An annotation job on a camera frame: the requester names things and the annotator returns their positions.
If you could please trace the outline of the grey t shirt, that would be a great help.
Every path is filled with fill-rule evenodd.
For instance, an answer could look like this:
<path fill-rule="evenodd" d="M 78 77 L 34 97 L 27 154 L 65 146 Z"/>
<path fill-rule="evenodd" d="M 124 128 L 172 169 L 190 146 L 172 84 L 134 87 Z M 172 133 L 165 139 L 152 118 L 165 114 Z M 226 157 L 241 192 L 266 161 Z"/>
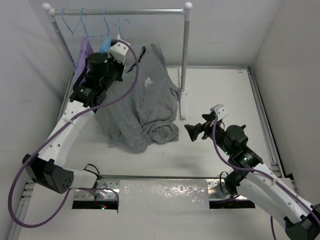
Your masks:
<path fill-rule="evenodd" d="M 163 145 L 179 140 L 174 123 L 178 111 L 179 88 L 172 82 L 158 43 L 149 43 L 138 54 L 139 74 L 133 58 L 126 62 L 122 82 L 107 90 L 105 103 L 121 97 L 137 80 L 133 90 L 122 100 L 102 107 L 95 114 L 107 142 L 134 154 L 149 145 Z"/>

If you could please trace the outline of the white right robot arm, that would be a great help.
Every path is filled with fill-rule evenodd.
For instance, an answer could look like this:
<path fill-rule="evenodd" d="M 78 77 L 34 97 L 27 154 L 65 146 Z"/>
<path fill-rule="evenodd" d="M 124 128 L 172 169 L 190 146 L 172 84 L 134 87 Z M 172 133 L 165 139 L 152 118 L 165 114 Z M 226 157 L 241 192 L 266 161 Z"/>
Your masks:
<path fill-rule="evenodd" d="M 217 155 L 224 152 L 228 160 L 222 161 L 233 171 L 224 180 L 230 195 L 246 197 L 263 209 L 285 230 L 291 240 L 314 240 L 320 235 L 320 206 L 300 197 L 247 146 L 245 125 L 224 128 L 215 113 L 202 116 L 205 123 L 186 124 L 191 141 L 199 134 L 211 139 Z"/>

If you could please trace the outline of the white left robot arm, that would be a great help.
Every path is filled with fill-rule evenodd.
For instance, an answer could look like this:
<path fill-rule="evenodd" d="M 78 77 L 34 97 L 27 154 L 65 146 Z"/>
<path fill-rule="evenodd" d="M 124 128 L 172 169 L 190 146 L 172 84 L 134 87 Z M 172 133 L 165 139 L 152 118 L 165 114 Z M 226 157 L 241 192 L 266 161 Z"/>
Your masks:
<path fill-rule="evenodd" d="M 64 167 L 67 155 L 85 123 L 96 113 L 107 97 L 113 82 L 122 81 L 126 55 L 110 50 L 96 52 L 85 59 L 82 73 L 73 85 L 69 101 L 50 134 L 49 141 L 26 166 L 37 184 L 63 194 L 71 188 L 91 188 L 96 174 Z"/>

